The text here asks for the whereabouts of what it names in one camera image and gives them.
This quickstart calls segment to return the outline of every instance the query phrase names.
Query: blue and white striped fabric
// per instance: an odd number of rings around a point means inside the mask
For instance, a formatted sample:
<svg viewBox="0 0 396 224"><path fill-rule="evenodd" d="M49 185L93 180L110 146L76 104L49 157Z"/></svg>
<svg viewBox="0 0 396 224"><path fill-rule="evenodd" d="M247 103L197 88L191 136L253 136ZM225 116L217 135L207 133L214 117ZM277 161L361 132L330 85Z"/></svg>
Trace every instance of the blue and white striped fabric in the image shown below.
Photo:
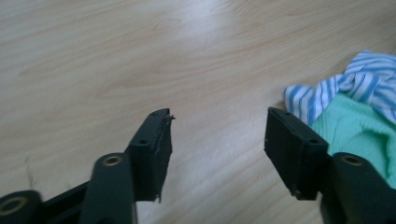
<svg viewBox="0 0 396 224"><path fill-rule="evenodd" d="M285 105L290 113L311 125L338 92L372 106L396 123L396 56L363 51L343 75L321 81L316 87L287 87Z"/></svg>

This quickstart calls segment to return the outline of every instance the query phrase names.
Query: wooden table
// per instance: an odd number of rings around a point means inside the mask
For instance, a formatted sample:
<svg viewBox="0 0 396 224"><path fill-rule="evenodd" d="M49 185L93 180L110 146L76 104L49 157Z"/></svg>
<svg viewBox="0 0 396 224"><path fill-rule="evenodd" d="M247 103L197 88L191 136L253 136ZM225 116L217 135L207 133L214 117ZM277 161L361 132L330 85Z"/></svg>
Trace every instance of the wooden table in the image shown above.
<svg viewBox="0 0 396 224"><path fill-rule="evenodd" d="M2 0L0 195L45 200L123 151L169 107L163 202L140 223L321 223L263 152L266 108L291 84L396 52L394 0Z"/></svg>

